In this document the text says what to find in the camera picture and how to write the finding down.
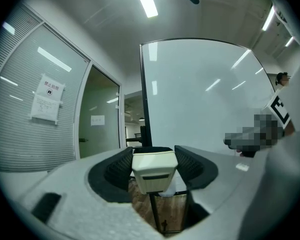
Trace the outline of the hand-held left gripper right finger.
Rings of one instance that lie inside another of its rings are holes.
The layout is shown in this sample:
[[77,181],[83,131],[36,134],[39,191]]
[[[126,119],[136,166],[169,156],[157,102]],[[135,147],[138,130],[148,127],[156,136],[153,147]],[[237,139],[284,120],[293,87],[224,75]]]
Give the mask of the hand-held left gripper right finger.
[[254,159],[175,145],[177,170],[193,201],[204,209],[219,209],[230,201],[241,209],[251,203],[255,187],[245,186]]

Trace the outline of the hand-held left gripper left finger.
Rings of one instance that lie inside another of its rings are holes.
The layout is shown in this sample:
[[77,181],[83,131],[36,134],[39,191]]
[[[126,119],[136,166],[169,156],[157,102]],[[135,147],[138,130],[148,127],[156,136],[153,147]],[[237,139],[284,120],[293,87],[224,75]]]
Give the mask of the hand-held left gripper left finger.
[[128,147],[68,162],[49,175],[49,190],[83,203],[129,204],[132,159]]

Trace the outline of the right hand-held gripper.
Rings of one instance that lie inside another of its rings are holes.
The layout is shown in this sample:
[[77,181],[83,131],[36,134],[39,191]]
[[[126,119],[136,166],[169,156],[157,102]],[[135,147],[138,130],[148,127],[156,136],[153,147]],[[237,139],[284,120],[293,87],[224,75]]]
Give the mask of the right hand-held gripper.
[[257,147],[260,150],[274,146],[285,136],[285,130],[290,122],[290,115],[279,97],[281,90],[276,90],[266,103],[260,114],[254,116],[253,127],[243,127],[241,132],[226,133],[223,143],[231,150],[252,152],[257,137]]

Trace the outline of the cream plastic block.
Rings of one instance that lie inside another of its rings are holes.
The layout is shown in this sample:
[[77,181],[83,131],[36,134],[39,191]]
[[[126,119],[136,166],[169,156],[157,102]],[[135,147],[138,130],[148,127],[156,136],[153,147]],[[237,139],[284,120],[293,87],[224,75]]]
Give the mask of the cream plastic block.
[[175,151],[169,147],[136,147],[132,154],[132,172],[144,195],[166,192],[177,167]]

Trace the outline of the person's right forearm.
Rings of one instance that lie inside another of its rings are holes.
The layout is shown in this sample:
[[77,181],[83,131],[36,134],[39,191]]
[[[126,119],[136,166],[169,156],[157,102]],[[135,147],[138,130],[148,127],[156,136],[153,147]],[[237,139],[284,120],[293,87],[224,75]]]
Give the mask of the person's right forearm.
[[294,132],[295,132],[295,127],[292,120],[290,120],[284,129],[284,136],[290,136]]

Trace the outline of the large white projection board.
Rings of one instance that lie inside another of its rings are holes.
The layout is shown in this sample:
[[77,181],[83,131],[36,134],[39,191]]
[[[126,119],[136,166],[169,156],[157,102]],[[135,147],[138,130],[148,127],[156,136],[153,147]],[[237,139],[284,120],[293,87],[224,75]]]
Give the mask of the large white projection board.
[[[255,115],[274,94],[255,55],[222,41],[145,43],[140,46],[140,63],[146,134],[155,147],[187,146],[240,156],[224,144],[225,134],[252,127]],[[195,203],[185,183],[183,192],[184,228],[217,210]]]

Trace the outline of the black metal rack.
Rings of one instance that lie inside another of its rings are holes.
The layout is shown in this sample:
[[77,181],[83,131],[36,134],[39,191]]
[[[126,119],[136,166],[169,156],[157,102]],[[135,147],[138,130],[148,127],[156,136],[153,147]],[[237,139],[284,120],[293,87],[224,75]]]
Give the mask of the black metal rack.
[[126,146],[141,148],[147,142],[146,127],[144,125],[129,124],[125,127],[126,133]]

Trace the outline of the white paper sheet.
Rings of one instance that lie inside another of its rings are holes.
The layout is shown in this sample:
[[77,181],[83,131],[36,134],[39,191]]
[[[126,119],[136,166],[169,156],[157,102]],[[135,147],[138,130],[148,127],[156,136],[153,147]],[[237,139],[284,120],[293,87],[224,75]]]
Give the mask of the white paper sheet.
[[104,126],[105,125],[105,116],[104,115],[92,115],[90,117],[91,126]]

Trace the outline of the frosted glass door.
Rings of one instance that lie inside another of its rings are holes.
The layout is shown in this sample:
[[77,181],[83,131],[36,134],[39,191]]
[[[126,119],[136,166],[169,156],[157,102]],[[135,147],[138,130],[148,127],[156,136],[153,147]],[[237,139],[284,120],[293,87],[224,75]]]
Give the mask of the frosted glass door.
[[[79,114],[78,137],[88,139],[79,142],[82,159],[120,148],[119,90],[118,84],[96,67],[91,67]],[[92,115],[104,115],[105,125],[91,126]]]

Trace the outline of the white paper notice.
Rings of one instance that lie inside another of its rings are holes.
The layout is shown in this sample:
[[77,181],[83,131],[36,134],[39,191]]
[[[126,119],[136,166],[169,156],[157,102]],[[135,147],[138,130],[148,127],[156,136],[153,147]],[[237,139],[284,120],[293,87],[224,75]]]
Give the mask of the white paper notice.
[[57,125],[59,109],[63,104],[62,95],[65,84],[52,79],[45,73],[41,76],[37,89],[33,92],[34,97],[28,118],[52,121]]

